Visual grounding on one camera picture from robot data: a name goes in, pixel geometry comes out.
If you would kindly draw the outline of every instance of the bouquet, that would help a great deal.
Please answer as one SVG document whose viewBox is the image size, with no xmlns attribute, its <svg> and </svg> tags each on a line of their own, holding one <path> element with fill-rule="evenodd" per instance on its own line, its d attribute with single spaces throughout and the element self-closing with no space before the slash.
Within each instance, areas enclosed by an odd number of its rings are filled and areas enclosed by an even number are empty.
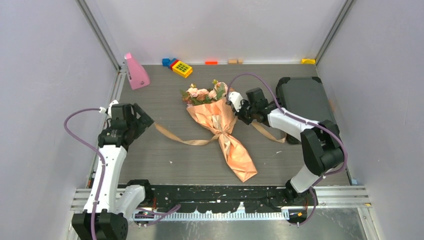
<svg viewBox="0 0 424 240">
<path fill-rule="evenodd" d="M 227 85 L 217 80 L 212 83 L 213 87 L 209 89 L 198 89 L 195 84 L 191 84 L 188 90 L 181 90 L 188 114 L 214 134 L 211 140 L 183 141 L 161 126 L 156 128 L 168 138 L 188 145 L 201 146 L 218 140 L 227 165 L 244 183 L 258 171 L 245 147 L 231 135 L 237 118 L 225 102 Z"/>
</svg>

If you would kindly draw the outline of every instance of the yellow toy block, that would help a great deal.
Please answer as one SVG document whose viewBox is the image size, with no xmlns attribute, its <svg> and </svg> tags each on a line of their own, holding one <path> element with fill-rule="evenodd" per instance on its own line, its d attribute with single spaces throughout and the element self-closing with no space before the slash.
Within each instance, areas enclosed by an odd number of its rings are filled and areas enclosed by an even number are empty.
<svg viewBox="0 0 424 240">
<path fill-rule="evenodd" d="M 183 78 L 187 78 L 193 72 L 193 68 L 182 61 L 177 61 L 172 66 L 172 71 L 182 76 Z"/>
<path fill-rule="evenodd" d="M 308 59 L 308 58 L 303 58 L 300 61 L 300 64 L 315 64 L 315 63 L 316 63 L 315 59 Z"/>
</svg>

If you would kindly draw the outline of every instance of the gray table surface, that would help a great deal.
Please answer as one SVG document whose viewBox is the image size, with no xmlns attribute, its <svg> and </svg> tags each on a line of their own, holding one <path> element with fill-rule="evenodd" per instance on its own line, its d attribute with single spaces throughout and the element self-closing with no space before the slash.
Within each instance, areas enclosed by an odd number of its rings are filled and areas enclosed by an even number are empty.
<svg viewBox="0 0 424 240">
<path fill-rule="evenodd" d="M 179 90 L 191 83 L 199 88 L 210 88 L 212 80 L 229 83 L 241 73 L 255 73 L 275 89 L 282 77 L 317 76 L 314 65 L 301 64 L 241 64 L 193 65 L 193 73 L 183 78 L 161 65 L 146 65 L 150 85 L 132 90 L 128 81 L 123 85 L 121 103 L 138 103 L 157 123 L 183 140 L 208 140 L 212 133 L 196 123 L 186 111 Z M 243 76 L 233 87 L 244 94 L 260 87 L 268 100 L 266 88 L 254 77 Z M 268 128 L 277 138 L 282 132 Z M 120 183 L 133 179 L 147 179 L 153 184 L 197 185 L 284 185 L 304 165 L 300 145 L 268 140 L 251 125 L 238 121 L 232 135 L 248 150 L 258 171 L 245 183 L 236 177 L 225 163 L 218 142 L 205 146 L 190 146 L 163 136 L 154 126 L 147 129 L 129 147 L 123 163 Z M 320 185 L 349 185 L 346 174 L 339 173 L 324 179 Z"/>
</svg>

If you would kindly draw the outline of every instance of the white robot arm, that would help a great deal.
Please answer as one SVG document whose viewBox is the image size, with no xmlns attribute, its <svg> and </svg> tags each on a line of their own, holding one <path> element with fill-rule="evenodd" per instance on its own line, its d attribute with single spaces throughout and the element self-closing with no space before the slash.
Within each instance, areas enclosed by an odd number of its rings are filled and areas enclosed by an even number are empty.
<svg viewBox="0 0 424 240">
<path fill-rule="evenodd" d="M 249 90 L 246 95 L 248 100 L 243 99 L 241 94 L 235 91 L 228 96 L 228 104 L 233 106 L 233 111 L 240 120 L 246 124 L 257 120 L 259 123 L 284 131 L 302 144 L 305 165 L 286 183 L 285 196 L 288 201 L 301 197 L 324 173 L 343 162 L 340 146 L 326 133 L 306 123 L 320 124 L 338 136 L 335 124 L 330 121 L 309 120 L 287 110 L 284 114 L 275 103 L 268 103 L 260 88 Z"/>
<path fill-rule="evenodd" d="M 90 196 L 83 212 L 73 215 L 72 226 L 81 239 L 92 239 L 90 222 L 94 215 L 98 240 L 121 240 L 127 237 L 128 220 L 134 210 L 145 199 L 151 199 L 153 193 L 149 181 L 133 180 L 116 201 L 119 175 L 130 144 L 154 121 L 136 103 L 119 104 L 113 101 L 107 112 L 105 108 L 101 108 L 100 112 L 110 118 L 110 125 L 98 135 L 99 151 L 104 157 L 104 163 L 99 157 L 97 176 Z"/>
</svg>

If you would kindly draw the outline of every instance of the pink triangular object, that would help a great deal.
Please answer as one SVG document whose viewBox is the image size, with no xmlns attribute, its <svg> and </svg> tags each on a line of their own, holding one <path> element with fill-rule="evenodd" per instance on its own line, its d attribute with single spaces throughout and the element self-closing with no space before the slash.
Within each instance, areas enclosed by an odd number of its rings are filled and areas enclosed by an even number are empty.
<svg viewBox="0 0 424 240">
<path fill-rule="evenodd" d="M 128 67 L 128 80 L 132 90 L 145 87 L 150 84 L 149 75 L 139 62 L 131 56 L 131 53 L 125 55 L 126 65 Z"/>
</svg>

